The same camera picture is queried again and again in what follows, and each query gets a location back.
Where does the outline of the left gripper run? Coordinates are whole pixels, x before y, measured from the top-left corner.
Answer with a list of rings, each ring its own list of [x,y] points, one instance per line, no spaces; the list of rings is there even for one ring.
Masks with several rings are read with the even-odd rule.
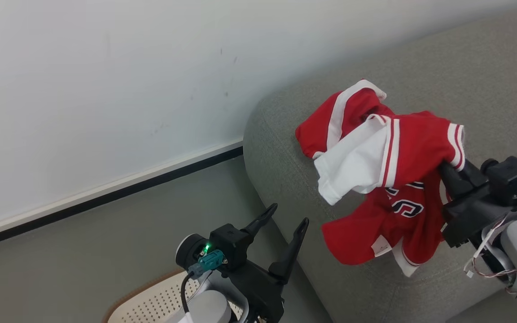
[[[277,208],[278,204],[271,204],[241,231],[252,238],[256,237],[260,229],[271,220]],[[268,272],[254,262],[247,261],[246,264],[229,273],[232,284],[248,303],[245,323],[254,323],[260,319],[267,323],[278,323],[283,317],[285,301],[281,296],[284,287],[282,284],[289,282],[308,226],[309,219],[304,218],[296,227],[293,239],[286,250],[279,260],[269,266]]]

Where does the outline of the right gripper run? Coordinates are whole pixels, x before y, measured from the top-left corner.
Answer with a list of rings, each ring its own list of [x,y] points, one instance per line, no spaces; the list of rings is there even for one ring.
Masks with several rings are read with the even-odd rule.
[[[443,239],[451,248],[466,243],[479,247],[482,231],[517,208],[517,198],[492,194],[487,177],[468,160],[461,171],[443,163],[438,172],[448,196],[456,198],[443,206]]]

